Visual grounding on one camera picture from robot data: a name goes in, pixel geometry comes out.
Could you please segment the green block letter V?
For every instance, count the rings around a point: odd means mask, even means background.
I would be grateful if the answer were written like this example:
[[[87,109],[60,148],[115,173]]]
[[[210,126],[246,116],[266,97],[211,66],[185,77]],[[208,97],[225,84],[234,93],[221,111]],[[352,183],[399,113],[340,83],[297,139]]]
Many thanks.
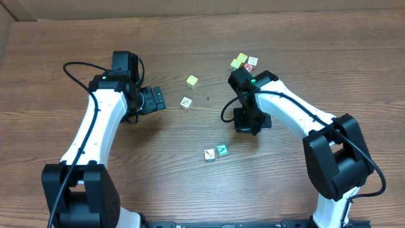
[[[228,148],[225,144],[218,145],[216,147],[217,153],[219,157],[227,156],[228,155]]]

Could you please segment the white block dark drawing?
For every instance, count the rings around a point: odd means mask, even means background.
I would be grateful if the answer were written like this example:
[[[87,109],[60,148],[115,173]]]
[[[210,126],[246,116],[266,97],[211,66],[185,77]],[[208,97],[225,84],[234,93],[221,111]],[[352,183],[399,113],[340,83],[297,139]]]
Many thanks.
[[[215,156],[215,150],[214,149],[205,149],[204,150],[204,159],[207,162],[215,161],[215,158],[216,158],[216,156]]]

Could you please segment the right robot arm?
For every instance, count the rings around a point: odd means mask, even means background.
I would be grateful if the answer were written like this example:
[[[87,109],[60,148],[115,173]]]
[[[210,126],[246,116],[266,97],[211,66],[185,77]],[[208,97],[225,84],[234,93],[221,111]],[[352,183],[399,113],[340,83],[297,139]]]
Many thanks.
[[[228,83],[242,105],[232,119],[237,132],[256,135],[271,128],[275,117],[302,140],[308,177],[319,195],[315,212],[298,225],[369,227],[368,221],[348,217],[353,199],[375,170],[356,119],[315,108],[269,71],[252,76],[240,67]]]

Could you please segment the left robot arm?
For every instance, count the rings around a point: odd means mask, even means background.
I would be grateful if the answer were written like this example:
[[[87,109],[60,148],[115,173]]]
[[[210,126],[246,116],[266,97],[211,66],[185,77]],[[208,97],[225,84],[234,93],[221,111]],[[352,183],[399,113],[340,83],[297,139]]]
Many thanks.
[[[57,164],[45,165],[42,187],[48,227],[148,227],[141,213],[121,206],[108,173],[118,126],[166,108],[160,87],[144,87],[144,64],[130,51],[115,51],[111,68],[84,87],[89,102],[71,146]]]

